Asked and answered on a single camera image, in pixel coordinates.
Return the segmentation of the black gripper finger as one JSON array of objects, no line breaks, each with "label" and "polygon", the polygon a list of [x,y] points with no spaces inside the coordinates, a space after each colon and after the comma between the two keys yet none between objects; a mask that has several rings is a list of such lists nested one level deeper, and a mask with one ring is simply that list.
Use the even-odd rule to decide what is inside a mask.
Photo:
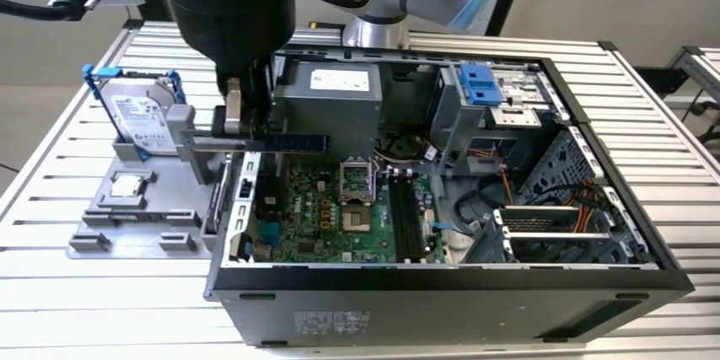
[{"label": "black gripper finger", "polygon": [[252,138],[262,141],[273,130],[274,90],[277,85],[276,57],[262,56],[250,66]]},{"label": "black gripper finger", "polygon": [[242,112],[246,106],[248,77],[222,78],[218,82],[218,90],[224,104],[217,105],[213,111],[212,134],[216,137],[249,139],[249,125],[242,120],[249,118],[248,113]]}]

